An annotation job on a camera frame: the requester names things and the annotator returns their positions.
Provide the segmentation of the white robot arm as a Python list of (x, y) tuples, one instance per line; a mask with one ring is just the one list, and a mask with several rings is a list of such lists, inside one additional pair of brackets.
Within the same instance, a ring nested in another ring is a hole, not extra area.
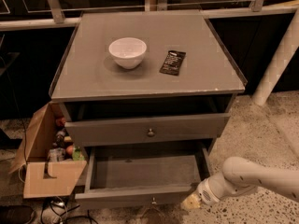
[(228, 197), (255, 193), (258, 187), (269, 189), (299, 202), (299, 171), (264, 167), (240, 157), (230, 157), (221, 170), (201, 181), (181, 203), (185, 210), (213, 205)]

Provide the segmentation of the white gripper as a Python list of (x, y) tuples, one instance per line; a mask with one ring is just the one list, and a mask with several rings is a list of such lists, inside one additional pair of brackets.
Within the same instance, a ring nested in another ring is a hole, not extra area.
[(213, 205), (227, 197), (234, 197), (237, 187), (224, 178), (222, 173), (216, 173), (203, 180), (197, 187), (196, 193), (189, 195), (182, 203), (184, 210), (201, 207), (201, 201)]

